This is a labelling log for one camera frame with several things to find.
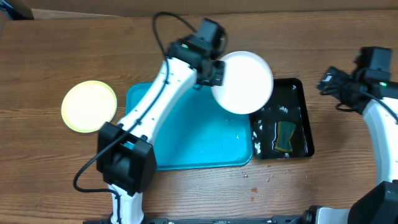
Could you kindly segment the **white plate with red stain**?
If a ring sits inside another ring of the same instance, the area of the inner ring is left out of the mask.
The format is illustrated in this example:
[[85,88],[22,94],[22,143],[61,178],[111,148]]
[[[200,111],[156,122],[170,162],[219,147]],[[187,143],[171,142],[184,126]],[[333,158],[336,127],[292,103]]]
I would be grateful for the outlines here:
[[211,88],[216,102],[234,114],[250,114],[261,109],[274,86],[267,62],[248,51],[231,52],[221,61],[225,63],[223,84]]

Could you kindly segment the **green yellow sponge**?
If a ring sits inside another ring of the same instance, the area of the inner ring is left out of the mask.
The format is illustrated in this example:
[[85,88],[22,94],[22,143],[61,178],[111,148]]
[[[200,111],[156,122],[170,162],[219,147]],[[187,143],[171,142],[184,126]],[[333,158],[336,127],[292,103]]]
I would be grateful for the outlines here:
[[276,139],[274,149],[279,152],[292,152],[291,138],[296,125],[288,121],[279,121],[276,124]]

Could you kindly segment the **yellow plate with food scrap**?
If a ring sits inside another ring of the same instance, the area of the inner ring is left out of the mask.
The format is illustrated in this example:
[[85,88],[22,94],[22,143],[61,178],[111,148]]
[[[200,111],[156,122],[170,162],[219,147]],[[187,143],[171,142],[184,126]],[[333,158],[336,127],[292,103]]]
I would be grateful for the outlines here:
[[110,122],[118,108],[114,90],[104,82],[89,80],[75,85],[65,95],[63,122],[78,133],[92,133]]

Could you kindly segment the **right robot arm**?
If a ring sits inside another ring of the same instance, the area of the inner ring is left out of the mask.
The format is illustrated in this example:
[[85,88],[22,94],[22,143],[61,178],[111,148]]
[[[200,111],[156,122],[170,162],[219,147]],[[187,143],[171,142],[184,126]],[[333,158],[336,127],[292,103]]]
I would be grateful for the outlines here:
[[363,116],[376,159],[376,186],[349,209],[311,206],[279,223],[397,223],[397,83],[389,69],[358,67],[348,75],[330,67],[318,89]]

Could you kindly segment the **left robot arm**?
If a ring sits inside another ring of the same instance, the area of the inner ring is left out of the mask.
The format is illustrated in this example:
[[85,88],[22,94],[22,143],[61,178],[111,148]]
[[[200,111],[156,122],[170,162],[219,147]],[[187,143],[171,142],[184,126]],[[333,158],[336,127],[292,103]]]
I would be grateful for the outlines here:
[[157,167],[153,144],[165,119],[194,85],[220,86],[223,49],[215,44],[179,40],[170,45],[154,82],[136,107],[117,125],[98,133],[96,168],[113,194],[110,223],[142,223],[143,192]]

